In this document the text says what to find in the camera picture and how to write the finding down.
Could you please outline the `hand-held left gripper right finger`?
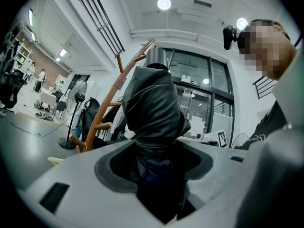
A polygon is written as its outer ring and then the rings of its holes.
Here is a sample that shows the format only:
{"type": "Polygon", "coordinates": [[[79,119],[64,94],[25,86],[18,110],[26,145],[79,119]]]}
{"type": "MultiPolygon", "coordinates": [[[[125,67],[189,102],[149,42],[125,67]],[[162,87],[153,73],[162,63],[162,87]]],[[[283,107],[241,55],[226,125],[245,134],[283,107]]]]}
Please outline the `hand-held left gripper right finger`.
{"type": "Polygon", "coordinates": [[[245,143],[261,145],[257,170],[237,215],[238,228],[304,225],[304,54],[274,86],[276,101],[245,143]]]}

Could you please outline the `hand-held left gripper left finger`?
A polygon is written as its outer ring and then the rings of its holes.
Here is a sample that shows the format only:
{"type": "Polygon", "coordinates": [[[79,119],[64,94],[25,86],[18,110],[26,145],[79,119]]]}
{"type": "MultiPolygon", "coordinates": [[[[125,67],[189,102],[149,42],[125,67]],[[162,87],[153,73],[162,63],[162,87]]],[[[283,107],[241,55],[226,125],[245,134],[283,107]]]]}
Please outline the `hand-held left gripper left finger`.
{"type": "MultiPolygon", "coordinates": [[[[180,140],[213,165],[205,175],[190,180],[190,201],[197,208],[191,215],[169,224],[170,228],[231,228],[235,221],[236,200],[223,214],[208,205],[238,180],[240,162],[246,151],[220,148],[180,140]]],[[[83,154],[73,155],[36,179],[25,191],[18,191],[26,206],[50,228],[160,228],[162,223],[137,199],[134,193],[113,191],[96,177],[95,163],[102,157],[116,155],[132,141],[111,144],[83,154]]]]}

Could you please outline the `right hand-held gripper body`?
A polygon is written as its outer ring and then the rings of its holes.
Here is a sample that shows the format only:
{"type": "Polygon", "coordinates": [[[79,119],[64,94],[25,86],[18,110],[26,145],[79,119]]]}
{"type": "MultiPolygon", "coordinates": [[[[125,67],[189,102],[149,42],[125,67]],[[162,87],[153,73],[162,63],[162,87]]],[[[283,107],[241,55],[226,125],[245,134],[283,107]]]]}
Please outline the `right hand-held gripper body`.
{"type": "Polygon", "coordinates": [[[218,130],[218,131],[204,134],[201,141],[206,142],[211,146],[216,146],[216,147],[220,147],[220,148],[228,147],[228,141],[227,141],[224,130],[218,130]]]}

